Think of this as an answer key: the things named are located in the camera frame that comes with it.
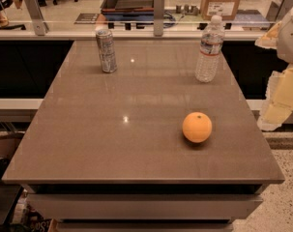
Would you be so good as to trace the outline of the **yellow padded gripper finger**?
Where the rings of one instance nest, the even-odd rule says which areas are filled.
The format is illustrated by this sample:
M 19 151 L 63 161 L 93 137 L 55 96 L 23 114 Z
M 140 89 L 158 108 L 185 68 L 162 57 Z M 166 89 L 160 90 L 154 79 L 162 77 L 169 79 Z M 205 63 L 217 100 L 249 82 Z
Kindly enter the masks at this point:
M 289 65 L 283 72 L 272 72 L 257 126 L 263 131 L 274 131 L 289 118 L 292 111 L 293 65 Z

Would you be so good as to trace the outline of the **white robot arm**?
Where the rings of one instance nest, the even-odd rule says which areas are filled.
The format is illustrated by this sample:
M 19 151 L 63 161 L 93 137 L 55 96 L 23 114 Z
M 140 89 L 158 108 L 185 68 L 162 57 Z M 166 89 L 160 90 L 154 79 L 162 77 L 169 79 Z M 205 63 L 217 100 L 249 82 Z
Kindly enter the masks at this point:
M 274 131 L 293 111 L 293 7 L 255 45 L 275 49 L 277 57 L 288 64 L 282 72 L 272 71 L 257 120 L 261 130 Z

